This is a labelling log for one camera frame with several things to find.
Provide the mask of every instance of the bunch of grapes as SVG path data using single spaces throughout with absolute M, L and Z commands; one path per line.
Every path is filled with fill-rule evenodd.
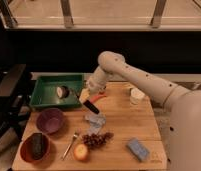
M 105 134 L 92 134 L 92 135 L 83 135 L 83 143 L 89 149 L 95 149 L 103 146 L 106 142 L 114 136 L 111 132 L 106 132 Z

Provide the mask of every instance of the black wall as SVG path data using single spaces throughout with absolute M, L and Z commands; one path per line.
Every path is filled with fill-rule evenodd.
M 36 71 L 93 72 L 105 50 L 149 72 L 201 73 L 201 32 L 10 31 L 18 62 Z

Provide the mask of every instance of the red bowl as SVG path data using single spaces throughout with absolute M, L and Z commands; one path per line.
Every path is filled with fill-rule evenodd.
M 45 136 L 44 134 L 42 134 L 42 135 L 44 138 L 44 154 L 43 154 L 43 156 L 38 160 L 33 159 L 32 150 L 31 150 L 32 149 L 32 136 L 30 136 L 23 142 L 21 149 L 20 149 L 20 155 L 24 161 L 26 161 L 28 163 L 36 164 L 36 163 L 42 161 L 49 154 L 50 141 L 47 136 Z
M 36 121 L 37 128 L 45 134 L 57 132 L 63 124 L 63 112 L 58 108 L 44 109 Z

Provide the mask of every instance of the green plastic tray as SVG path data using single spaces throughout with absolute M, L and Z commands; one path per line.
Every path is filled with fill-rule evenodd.
M 77 108 L 81 106 L 79 100 L 72 94 L 60 99 L 56 93 L 56 87 L 67 86 L 81 93 L 84 86 L 84 77 L 77 75 L 40 76 L 32 93 L 30 106 L 36 109 L 46 107 Z

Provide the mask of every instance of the wooden cutting board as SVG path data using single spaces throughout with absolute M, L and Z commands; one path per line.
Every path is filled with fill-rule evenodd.
M 114 133 L 114 137 L 102 148 L 91 150 L 87 162 L 79 162 L 73 156 L 73 147 L 82 142 L 81 136 L 74 143 L 65 160 L 60 159 L 71 141 L 73 133 L 79 130 L 83 135 L 89 128 L 84 116 L 90 111 L 84 106 L 64 111 L 64 126 L 58 132 L 48 135 L 51 148 L 46 158 L 36 165 L 24 162 L 20 157 L 23 141 L 33 132 L 39 132 L 35 125 L 39 112 L 32 112 L 12 166 L 13 170 L 166 169 L 167 158 L 150 100 L 146 96 L 137 105 L 131 104 L 129 100 L 131 87 L 133 86 L 128 82 L 109 82 L 106 88 L 107 97 L 101 98 L 95 103 L 101 113 L 106 116 L 106 124 L 100 133 L 110 131 Z M 126 147 L 131 138 L 137 138 L 150 151 L 145 162 L 140 162 Z

